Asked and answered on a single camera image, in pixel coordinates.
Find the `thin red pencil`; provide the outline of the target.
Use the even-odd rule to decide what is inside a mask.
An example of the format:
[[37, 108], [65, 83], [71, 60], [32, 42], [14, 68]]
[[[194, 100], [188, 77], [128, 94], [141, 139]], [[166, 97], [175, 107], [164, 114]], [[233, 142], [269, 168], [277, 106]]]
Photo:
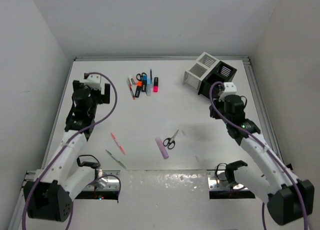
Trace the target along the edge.
[[135, 94], [133, 93], [132, 85], [131, 85], [131, 83], [130, 83], [129, 80], [127, 80], [127, 85], [128, 85], [128, 87], [129, 87], [129, 91], [130, 91], [130, 94], [131, 94], [131, 96], [132, 96], [132, 99], [135, 100], [135, 99], [136, 99], [136, 98], [135, 98]]

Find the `red pen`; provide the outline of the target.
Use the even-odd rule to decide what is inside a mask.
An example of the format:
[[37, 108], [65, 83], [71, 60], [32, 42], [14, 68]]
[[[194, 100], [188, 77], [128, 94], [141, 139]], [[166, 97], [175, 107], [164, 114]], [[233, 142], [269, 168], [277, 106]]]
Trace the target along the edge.
[[123, 155], [126, 155], [126, 152], [124, 150], [124, 148], [122, 147], [122, 145], [118, 142], [116, 136], [114, 135], [114, 133], [110, 134], [112, 139], [114, 140], [115, 144], [117, 145], [117, 147], [120, 149], [120, 151], [122, 152]]

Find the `green pen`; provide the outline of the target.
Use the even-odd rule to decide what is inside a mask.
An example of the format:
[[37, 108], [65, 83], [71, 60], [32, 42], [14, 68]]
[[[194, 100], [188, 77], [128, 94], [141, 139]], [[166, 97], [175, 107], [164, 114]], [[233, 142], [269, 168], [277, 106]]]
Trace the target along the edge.
[[122, 168], [124, 168], [125, 170], [127, 169], [126, 166], [120, 161], [118, 160], [110, 151], [105, 150], [106, 153], [114, 160], [116, 161]]

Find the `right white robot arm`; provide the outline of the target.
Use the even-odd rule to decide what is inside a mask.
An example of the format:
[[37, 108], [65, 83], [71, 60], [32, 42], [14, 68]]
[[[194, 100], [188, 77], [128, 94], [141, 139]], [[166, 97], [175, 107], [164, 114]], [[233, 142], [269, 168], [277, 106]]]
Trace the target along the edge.
[[215, 82], [209, 90], [210, 117], [224, 122], [229, 136], [253, 159], [262, 174], [251, 171], [246, 162], [239, 160], [225, 166], [224, 176], [230, 186], [247, 187], [278, 225], [303, 219], [303, 228], [307, 230], [315, 188], [280, 161], [259, 127], [246, 118], [247, 104], [242, 99], [232, 82]]

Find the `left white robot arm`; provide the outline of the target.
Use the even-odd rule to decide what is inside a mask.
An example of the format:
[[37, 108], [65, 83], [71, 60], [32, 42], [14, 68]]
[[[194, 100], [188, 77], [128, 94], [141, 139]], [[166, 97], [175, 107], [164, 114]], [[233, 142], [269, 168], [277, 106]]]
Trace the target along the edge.
[[27, 218], [64, 222], [72, 214], [75, 198], [99, 178], [100, 164], [81, 162], [80, 151], [94, 127], [107, 119], [96, 120], [97, 108], [110, 103], [110, 90], [116, 87], [111, 81], [102, 87], [100, 80], [75, 80], [72, 87], [62, 140], [50, 162], [23, 188], [24, 225]]

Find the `black slatted container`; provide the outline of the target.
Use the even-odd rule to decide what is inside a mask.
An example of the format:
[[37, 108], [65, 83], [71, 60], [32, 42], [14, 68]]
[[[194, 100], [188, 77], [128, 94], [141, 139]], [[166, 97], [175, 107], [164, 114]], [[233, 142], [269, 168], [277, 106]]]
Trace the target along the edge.
[[209, 91], [212, 84], [217, 81], [231, 82], [236, 72], [236, 68], [226, 64], [223, 61], [219, 61], [218, 64], [201, 81], [197, 94], [209, 98]]

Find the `orange capped black marker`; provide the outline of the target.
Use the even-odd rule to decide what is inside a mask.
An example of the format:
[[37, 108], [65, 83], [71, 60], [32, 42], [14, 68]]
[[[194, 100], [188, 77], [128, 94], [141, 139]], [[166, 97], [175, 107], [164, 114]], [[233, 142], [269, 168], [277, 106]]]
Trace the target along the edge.
[[142, 83], [141, 81], [139, 81], [139, 82], [136, 84], [136, 89], [135, 89], [135, 94], [134, 94], [134, 97], [135, 97], [135, 98], [139, 98], [140, 93], [141, 93], [141, 90], [142, 90], [142, 86], [143, 86], [143, 83]]

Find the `blue capped black marker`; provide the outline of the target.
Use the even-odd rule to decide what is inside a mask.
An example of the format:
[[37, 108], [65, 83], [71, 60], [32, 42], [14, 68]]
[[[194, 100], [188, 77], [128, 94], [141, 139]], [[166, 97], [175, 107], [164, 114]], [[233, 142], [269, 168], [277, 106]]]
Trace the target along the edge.
[[142, 92], [146, 92], [146, 88], [147, 88], [147, 76], [143, 75], [142, 76]]

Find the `light blue highlighter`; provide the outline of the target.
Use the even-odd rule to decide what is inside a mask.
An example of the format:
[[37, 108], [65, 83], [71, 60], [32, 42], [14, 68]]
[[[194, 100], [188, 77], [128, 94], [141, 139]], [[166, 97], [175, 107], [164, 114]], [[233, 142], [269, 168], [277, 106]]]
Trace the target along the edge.
[[151, 96], [151, 92], [152, 92], [152, 79], [148, 78], [147, 85], [146, 85], [146, 95]]

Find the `pink highlighter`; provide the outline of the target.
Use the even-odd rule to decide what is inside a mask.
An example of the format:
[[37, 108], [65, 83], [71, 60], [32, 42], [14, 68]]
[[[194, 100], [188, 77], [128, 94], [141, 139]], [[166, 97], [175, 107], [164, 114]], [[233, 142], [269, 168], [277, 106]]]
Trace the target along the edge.
[[159, 88], [159, 78], [155, 77], [153, 79], [153, 92], [157, 93], [159, 90], [158, 88]]

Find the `white slatted container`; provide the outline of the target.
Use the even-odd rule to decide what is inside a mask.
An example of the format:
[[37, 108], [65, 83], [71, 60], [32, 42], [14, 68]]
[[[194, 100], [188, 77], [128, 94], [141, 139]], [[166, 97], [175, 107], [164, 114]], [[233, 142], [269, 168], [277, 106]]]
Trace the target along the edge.
[[195, 62], [184, 72], [183, 84], [188, 84], [199, 90], [204, 78], [213, 70], [220, 60], [203, 52]]

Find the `purple highlighter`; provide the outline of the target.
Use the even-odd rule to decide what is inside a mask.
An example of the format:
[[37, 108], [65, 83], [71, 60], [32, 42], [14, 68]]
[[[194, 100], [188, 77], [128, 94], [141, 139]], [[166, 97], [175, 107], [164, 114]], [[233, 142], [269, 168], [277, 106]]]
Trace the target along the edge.
[[158, 146], [158, 148], [160, 150], [160, 153], [161, 153], [162, 157], [164, 159], [168, 159], [169, 158], [169, 154], [168, 154], [168, 152], [167, 152], [167, 150], [166, 150], [161, 138], [160, 137], [155, 137], [155, 141], [157, 143], [157, 146]]

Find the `blue handled scissors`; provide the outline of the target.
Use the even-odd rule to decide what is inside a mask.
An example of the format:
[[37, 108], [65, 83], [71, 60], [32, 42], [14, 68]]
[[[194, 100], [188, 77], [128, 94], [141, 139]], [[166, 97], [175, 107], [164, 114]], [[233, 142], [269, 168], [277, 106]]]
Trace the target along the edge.
[[146, 74], [145, 72], [138, 73], [138, 74], [136, 75], [136, 79], [137, 79], [138, 81], [142, 81], [145, 76], [147, 76], [147, 74]]

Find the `black handled scissors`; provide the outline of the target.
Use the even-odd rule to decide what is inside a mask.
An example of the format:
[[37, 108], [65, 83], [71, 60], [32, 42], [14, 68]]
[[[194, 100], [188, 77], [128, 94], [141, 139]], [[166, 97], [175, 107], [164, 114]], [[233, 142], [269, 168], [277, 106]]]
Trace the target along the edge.
[[169, 150], [171, 150], [175, 147], [175, 145], [176, 145], [175, 137], [177, 136], [178, 132], [179, 132], [179, 130], [176, 130], [176, 132], [171, 137], [168, 137], [163, 140], [163, 145], [165, 147], [167, 147]]

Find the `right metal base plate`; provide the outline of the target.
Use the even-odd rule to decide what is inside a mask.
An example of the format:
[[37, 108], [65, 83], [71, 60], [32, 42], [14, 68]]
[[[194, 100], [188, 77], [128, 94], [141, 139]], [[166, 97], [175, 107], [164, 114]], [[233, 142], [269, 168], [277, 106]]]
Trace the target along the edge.
[[207, 182], [210, 191], [248, 191], [242, 184], [230, 184], [225, 180], [225, 170], [207, 170]]

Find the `metal base plate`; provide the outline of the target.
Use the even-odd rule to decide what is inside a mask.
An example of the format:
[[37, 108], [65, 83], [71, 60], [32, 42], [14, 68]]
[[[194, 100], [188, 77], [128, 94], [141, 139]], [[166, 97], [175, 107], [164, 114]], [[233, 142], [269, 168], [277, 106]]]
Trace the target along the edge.
[[102, 176], [105, 176], [95, 182], [93, 185], [87, 185], [82, 190], [83, 192], [93, 192], [96, 191], [118, 191], [120, 188], [119, 180], [116, 178], [120, 178], [121, 171], [120, 170], [103, 170], [101, 173]]
[[207, 182], [210, 191], [248, 191], [242, 184], [230, 184], [225, 180], [225, 170], [207, 170]]

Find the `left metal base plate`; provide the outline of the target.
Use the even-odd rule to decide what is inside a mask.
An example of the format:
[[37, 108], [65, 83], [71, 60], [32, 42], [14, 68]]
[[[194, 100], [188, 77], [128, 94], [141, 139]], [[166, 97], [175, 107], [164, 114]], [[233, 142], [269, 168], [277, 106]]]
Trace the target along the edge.
[[120, 170], [103, 170], [101, 173], [102, 176], [105, 176], [95, 182], [93, 185], [87, 185], [82, 190], [83, 192], [93, 192], [96, 191], [118, 191], [120, 188], [119, 180], [116, 178], [120, 178], [121, 171]]

